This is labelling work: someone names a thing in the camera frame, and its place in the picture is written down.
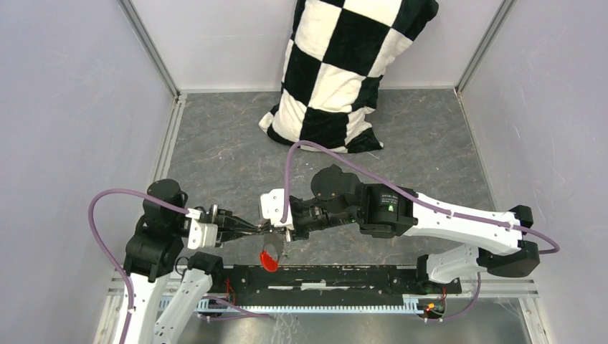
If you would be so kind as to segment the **metal key holder red handle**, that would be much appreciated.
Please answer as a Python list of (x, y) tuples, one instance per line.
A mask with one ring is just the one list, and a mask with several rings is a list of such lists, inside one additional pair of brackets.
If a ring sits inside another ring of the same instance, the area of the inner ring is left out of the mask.
[(278, 271), (285, 243), (285, 231), (282, 229), (270, 229), (263, 233), (259, 258), (260, 264), (267, 272)]

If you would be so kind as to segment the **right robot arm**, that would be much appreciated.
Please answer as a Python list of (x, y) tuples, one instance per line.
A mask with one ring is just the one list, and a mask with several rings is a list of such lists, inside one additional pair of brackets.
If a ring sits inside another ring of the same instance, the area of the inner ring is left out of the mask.
[(357, 224), (359, 231), (377, 239), (435, 237), (459, 243), (439, 254), (417, 259), (414, 283), (423, 292), (458, 277), (487, 272), (498, 277), (527, 277), (540, 264), (535, 242), (524, 238), (533, 224), (531, 209), (517, 206), (505, 212), (481, 211), (432, 199), (423, 193), (382, 183), (363, 183), (337, 165), (317, 172), (310, 188), (313, 197), (285, 194), (286, 226), (293, 240), (312, 231)]

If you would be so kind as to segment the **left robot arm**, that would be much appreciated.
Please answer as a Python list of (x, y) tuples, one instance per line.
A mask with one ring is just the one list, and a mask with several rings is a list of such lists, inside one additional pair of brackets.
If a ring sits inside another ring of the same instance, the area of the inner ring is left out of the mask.
[[(217, 206), (188, 209), (187, 201), (173, 179), (155, 181), (147, 188), (143, 215), (125, 247), (123, 270), (129, 281), (119, 317), (123, 329), (115, 334), (114, 343), (176, 343), (203, 296), (225, 283), (222, 258), (202, 249), (260, 233), (258, 225), (231, 211)], [(178, 291), (160, 312), (185, 240), (196, 253), (188, 259)]]

